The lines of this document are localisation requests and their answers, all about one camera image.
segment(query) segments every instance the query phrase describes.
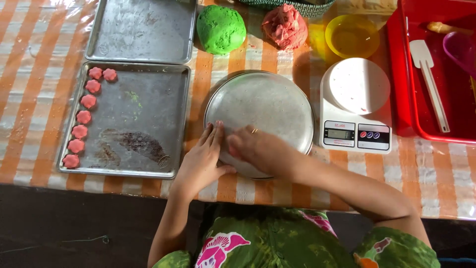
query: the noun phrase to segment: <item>yellow bowl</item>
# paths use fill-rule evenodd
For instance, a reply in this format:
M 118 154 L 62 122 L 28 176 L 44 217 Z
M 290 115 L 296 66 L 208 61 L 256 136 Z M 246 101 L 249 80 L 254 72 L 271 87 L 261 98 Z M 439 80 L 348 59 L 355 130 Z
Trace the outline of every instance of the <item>yellow bowl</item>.
M 358 15 L 342 15 L 326 27 L 326 43 L 344 59 L 368 58 L 380 45 L 380 36 L 373 22 Z

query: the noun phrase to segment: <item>orange striped tablecloth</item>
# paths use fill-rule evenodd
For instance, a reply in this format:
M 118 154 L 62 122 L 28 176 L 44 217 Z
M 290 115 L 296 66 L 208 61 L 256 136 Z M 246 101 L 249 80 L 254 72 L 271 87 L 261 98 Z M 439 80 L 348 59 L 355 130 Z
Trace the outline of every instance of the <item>orange striped tablecloth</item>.
M 263 42 L 263 11 L 225 0 L 200 0 L 200 7 L 210 4 L 235 8 L 245 21 L 248 36 L 229 55 L 211 55 L 195 46 L 188 64 L 192 83 L 186 151 L 202 132 L 210 89 L 236 72 L 258 69 L 288 77 L 315 106 L 319 105 L 321 76 L 337 60 L 322 42 L 314 49 L 307 44 L 293 52 L 278 51 Z M 167 197 L 171 181 L 68 175 L 55 169 L 96 6 L 97 0 L 0 0 L 0 183 Z M 350 13 L 365 14 L 382 27 L 395 8 L 394 0 L 337 0 L 324 16 L 309 19 L 309 28 L 317 29 L 314 38 L 319 40 L 332 18 Z M 370 59 L 388 72 L 385 31 L 381 41 Z M 316 146 L 312 154 L 399 189 L 424 217 L 476 218 L 476 148 L 395 135 L 392 139 L 388 155 L 327 151 Z M 278 180 L 251 181 L 239 175 L 220 178 L 203 189 L 198 199 L 349 210 L 342 200 L 319 189 Z

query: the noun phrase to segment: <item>red plastic tray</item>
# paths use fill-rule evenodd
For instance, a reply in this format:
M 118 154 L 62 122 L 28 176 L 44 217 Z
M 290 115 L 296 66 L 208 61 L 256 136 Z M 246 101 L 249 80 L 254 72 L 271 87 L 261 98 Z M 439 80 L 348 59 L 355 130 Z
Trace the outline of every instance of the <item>red plastic tray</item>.
M 394 90 L 396 133 L 441 142 L 476 144 L 476 103 L 470 76 L 443 51 L 444 34 L 426 29 L 431 21 L 476 28 L 476 1 L 400 0 L 387 22 Z M 435 66 L 431 69 L 450 128 L 438 128 L 421 70 L 413 65 L 409 42 L 425 40 Z

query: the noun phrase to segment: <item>green patterned clothing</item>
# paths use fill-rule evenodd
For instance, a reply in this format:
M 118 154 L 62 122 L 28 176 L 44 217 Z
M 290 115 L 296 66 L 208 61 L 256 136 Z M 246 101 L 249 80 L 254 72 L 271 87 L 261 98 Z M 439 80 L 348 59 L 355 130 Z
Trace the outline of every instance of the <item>green patterned clothing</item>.
M 376 227 L 349 254 L 324 212 L 220 206 L 202 223 L 195 256 L 175 251 L 154 268 L 437 268 L 436 253 L 417 238 Z

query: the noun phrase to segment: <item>hand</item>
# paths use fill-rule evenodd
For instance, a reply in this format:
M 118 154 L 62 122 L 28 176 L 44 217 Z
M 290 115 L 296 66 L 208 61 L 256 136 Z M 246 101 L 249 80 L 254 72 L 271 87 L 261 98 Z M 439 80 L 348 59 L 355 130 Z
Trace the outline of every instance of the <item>hand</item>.
M 292 179 L 293 168 L 304 155 L 275 135 L 260 130 L 252 133 L 254 129 L 247 125 L 227 138 L 230 155 L 266 174 Z
M 178 193 L 180 198 L 191 201 L 200 190 L 222 175 L 236 173 L 236 169 L 229 165 L 217 167 L 223 135 L 222 121 L 217 121 L 215 128 L 212 123 L 207 124 L 197 144 L 183 158 L 171 193 Z

